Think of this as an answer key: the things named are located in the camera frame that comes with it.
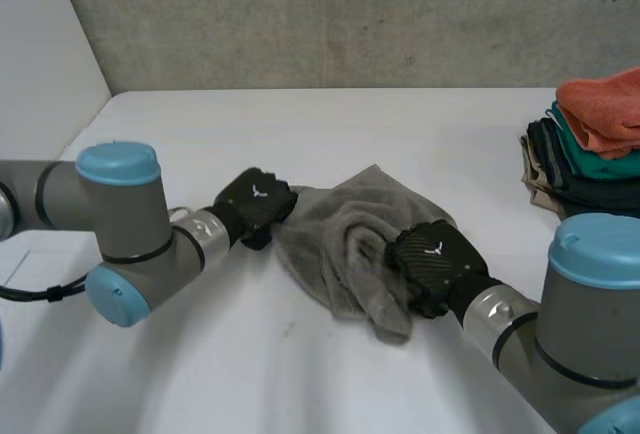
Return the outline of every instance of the white wall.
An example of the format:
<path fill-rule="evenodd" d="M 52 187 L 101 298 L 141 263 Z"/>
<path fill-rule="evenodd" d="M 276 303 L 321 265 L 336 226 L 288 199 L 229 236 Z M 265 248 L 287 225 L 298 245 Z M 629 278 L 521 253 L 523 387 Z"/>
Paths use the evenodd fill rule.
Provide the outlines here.
<path fill-rule="evenodd" d="M 55 157 L 110 97 L 69 0 L 0 0 L 0 159 Z"/>

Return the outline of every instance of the orange towel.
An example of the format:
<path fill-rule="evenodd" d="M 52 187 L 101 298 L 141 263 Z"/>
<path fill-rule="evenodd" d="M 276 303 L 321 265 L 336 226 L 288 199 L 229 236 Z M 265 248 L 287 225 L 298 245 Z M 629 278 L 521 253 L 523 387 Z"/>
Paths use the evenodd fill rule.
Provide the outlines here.
<path fill-rule="evenodd" d="M 640 149 L 640 68 L 605 79 L 576 79 L 556 91 L 580 146 L 606 159 Z"/>

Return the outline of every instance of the gray concrete wall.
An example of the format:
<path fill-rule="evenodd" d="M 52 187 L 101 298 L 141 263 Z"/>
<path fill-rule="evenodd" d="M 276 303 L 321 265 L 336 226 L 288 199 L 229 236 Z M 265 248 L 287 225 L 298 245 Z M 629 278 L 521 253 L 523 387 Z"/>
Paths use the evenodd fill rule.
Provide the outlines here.
<path fill-rule="evenodd" d="M 640 64 L 640 0 L 72 0 L 112 92 L 555 86 Z"/>

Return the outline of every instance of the teal towel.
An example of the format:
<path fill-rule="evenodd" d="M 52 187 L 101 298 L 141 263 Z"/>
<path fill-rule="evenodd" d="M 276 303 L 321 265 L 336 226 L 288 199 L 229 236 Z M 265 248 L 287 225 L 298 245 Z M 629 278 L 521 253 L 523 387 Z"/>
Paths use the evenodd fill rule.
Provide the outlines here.
<path fill-rule="evenodd" d="M 557 102 L 551 105 L 551 109 L 547 110 L 546 114 L 551 114 L 562 128 L 556 129 L 556 132 L 574 175 L 602 180 L 640 177 L 640 151 L 631 151 L 631 154 L 620 159 L 602 159 L 595 152 L 585 151 L 580 147 L 562 112 L 558 109 Z"/>

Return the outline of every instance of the gray towel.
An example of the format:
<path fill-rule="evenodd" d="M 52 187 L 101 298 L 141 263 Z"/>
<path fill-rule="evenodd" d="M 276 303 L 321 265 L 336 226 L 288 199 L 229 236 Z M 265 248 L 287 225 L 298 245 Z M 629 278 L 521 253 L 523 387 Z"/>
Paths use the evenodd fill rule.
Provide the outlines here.
<path fill-rule="evenodd" d="M 294 188 L 298 203 L 273 231 L 280 261 L 342 319 L 370 319 L 385 342 L 411 335 L 410 292 L 384 263 L 386 244 L 420 222 L 455 222 L 374 165 L 333 189 Z"/>

